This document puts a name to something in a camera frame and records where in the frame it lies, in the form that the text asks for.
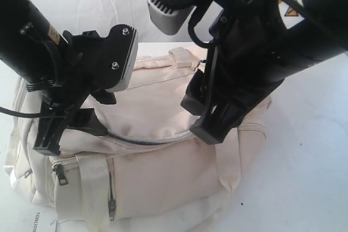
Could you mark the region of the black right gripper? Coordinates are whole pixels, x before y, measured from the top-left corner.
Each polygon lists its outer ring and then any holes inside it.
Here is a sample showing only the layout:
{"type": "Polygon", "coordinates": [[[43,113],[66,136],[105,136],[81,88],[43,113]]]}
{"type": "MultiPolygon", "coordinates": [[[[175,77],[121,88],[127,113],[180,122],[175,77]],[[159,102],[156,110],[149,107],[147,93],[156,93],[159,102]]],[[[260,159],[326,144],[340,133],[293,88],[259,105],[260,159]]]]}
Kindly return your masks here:
{"type": "Polygon", "coordinates": [[[197,0],[190,18],[191,39],[207,50],[206,69],[194,73],[181,107],[198,116],[191,132],[216,145],[286,77],[303,70],[303,55],[285,37],[313,19],[294,0],[232,0],[204,43],[194,28],[211,3],[197,0]]]}

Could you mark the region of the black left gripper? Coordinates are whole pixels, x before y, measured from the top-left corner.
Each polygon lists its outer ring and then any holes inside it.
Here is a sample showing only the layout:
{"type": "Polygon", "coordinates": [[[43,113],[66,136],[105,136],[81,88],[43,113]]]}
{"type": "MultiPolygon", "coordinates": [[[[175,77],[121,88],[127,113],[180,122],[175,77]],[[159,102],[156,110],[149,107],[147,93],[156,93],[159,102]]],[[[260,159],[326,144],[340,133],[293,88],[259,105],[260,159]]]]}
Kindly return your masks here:
{"type": "Polygon", "coordinates": [[[96,80],[104,37],[95,30],[80,35],[65,31],[58,35],[57,42],[34,30],[30,37],[45,47],[51,59],[48,73],[27,86],[29,92],[42,91],[43,116],[39,118],[33,150],[42,155],[60,155],[59,141],[66,128],[106,136],[107,128],[95,110],[81,107],[88,96],[101,104],[116,104],[113,92],[100,88],[96,80]]]}

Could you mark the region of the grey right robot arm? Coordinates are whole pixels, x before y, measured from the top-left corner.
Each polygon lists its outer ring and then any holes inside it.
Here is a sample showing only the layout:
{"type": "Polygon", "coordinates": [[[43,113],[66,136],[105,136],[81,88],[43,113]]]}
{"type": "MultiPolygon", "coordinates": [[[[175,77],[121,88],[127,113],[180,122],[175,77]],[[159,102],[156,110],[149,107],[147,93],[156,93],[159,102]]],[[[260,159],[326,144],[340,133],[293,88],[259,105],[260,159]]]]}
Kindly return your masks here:
{"type": "Polygon", "coordinates": [[[181,103],[206,144],[222,143],[285,78],[347,51],[347,0],[211,1],[222,11],[204,46],[206,67],[181,103]]]}

